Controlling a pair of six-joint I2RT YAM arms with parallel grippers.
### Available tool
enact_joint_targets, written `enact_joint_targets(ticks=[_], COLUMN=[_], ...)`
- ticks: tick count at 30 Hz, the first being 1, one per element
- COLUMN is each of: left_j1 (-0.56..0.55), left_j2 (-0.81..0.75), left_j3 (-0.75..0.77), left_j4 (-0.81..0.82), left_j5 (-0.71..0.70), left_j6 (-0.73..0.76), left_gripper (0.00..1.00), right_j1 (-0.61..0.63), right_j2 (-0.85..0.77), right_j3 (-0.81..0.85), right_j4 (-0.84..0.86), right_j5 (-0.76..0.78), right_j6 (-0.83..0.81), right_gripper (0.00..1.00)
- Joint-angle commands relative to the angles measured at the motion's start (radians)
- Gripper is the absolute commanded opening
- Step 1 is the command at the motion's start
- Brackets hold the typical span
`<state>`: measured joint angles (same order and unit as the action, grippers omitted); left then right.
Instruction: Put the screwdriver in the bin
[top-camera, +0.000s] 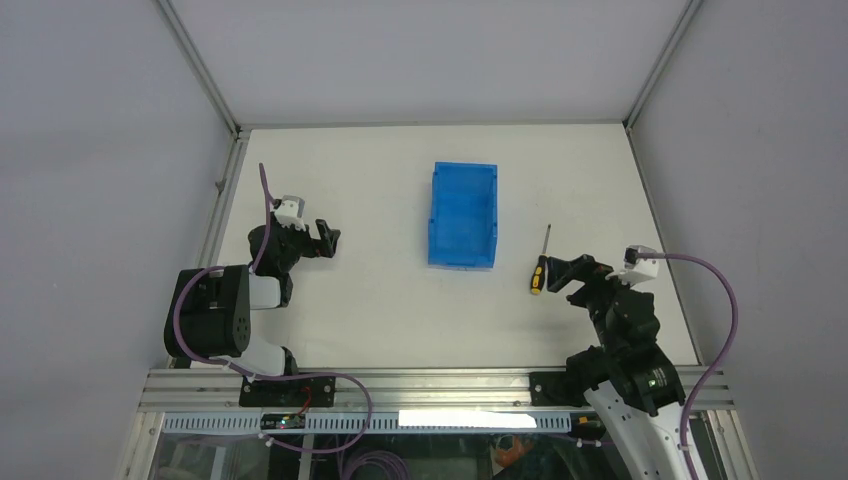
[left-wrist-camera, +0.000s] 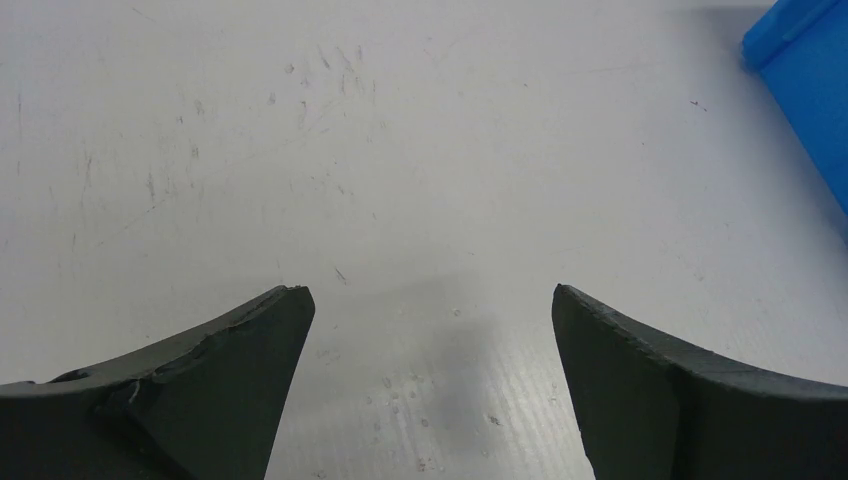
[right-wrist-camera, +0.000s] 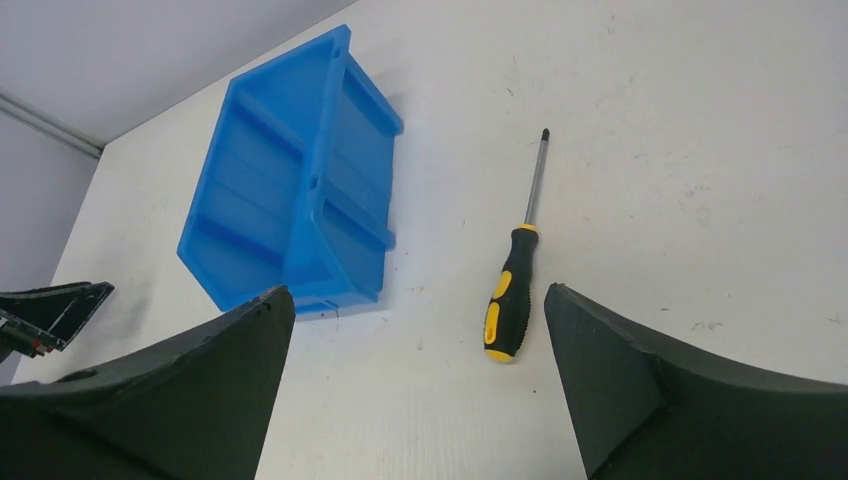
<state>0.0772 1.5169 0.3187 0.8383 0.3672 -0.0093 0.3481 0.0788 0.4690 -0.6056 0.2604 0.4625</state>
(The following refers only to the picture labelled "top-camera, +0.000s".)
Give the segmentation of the yellow black handled screwdriver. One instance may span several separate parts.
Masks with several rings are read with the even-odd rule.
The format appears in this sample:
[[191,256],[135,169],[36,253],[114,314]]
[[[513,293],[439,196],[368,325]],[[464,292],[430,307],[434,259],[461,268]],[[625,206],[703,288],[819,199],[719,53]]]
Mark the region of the yellow black handled screwdriver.
[[536,265],[530,281],[530,293],[532,295],[540,295],[546,285],[548,256],[547,249],[549,244],[551,224],[546,226],[545,236],[543,240],[542,250],[537,257]]

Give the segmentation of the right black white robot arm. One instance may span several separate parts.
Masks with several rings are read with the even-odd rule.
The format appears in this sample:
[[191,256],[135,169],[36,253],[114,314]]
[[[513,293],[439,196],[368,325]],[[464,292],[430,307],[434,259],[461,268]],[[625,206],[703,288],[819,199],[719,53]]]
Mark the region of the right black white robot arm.
[[588,313],[598,343],[570,356],[561,372],[531,374],[533,402],[593,408],[634,478],[704,479],[688,426],[691,406],[658,344],[654,296],[635,288],[658,271],[641,247],[627,249],[619,270],[587,254],[547,258],[546,289],[580,283],[567,300]]

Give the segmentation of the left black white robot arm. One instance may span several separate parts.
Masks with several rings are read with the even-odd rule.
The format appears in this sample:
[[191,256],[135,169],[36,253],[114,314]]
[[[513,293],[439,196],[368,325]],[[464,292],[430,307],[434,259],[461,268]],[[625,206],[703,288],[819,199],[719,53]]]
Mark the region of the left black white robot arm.
[[252,314],[287,307],[293,295],[291,270],[303,258],[332,258],[341,231],[323,219],[310,229],[272,220],[248,234],[248,264],[179,272],[166,318],[168,354],[229,367],[264,379],[263,394],[277,406],[294,403],[301,380],[292,352],[252,332]]

